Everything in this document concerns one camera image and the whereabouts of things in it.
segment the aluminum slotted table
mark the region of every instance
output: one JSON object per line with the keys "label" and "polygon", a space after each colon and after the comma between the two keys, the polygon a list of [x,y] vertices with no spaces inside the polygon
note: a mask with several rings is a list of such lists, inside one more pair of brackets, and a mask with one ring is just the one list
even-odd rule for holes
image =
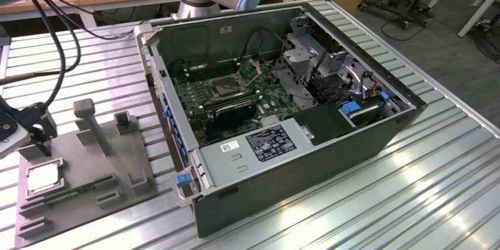
{"label": "aluminum slotted table", "polygon": [[[76,129],[70,104],[90,97],[97,121],[128,110],[138,117],[160,195],[34,244],[29,249],[478,249],[500,246],[500,131],[330,1],[310,5],[338,26],[429,104],[382,152],[206,238],[197,238],[190,208],[174,203],[174,171],[132,38],[106,42],[77,32],[82,62],[65,78],[49,111],[58,132]],[[100,35],[133,24],[96,28]],[[60,39],[74,58],[72,38]],[[48,35],[4,48],[8,76],[58,68]],[[9,85],[13,107],[44,101],[54,77]],[[0,161],[0,249],[14,247],[17,153]]]}

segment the black wire bundle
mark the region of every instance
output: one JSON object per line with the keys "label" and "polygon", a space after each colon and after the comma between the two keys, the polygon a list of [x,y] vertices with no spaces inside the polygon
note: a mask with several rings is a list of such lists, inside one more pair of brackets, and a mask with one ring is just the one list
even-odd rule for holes
{"label": "black wire bundle", "polygon": [[65,55],[64,55],[64,51],[62,51],[62,46],[61,46],[61,42],[57,38],[57,35],[56,35],[56,32],[53,31],[52,29],[52,25],[48,21],[48,18],[46,18],[46,15],[45,15],[45,12],[44,12],[44,9],[41,8],[40,6],[40,3],[37,0],[30,0],[36,9],[38,10],[38,13],[40,13],[40,16],[41,16],[41,20],[45,24],[45,27],[48,29],[48,33],[52,37],[52,40],[53,40],[53,44],[56,45],[56,48],[57,48],[57,52],[60,54],[60,60],[61,60],[61,68],[60,68],[60,71],[58,71],[58,77],[57,77],[57,82],[56,82],[56,86],[52,90],[52,93],[44,103],[45,107],[48,107],[50,105],[50,103],[53,102],[53,100],[56,99],[56,95],[61,89],[61,85],[62,85],[62,80],[64,80],[64,73],[65,73]]}

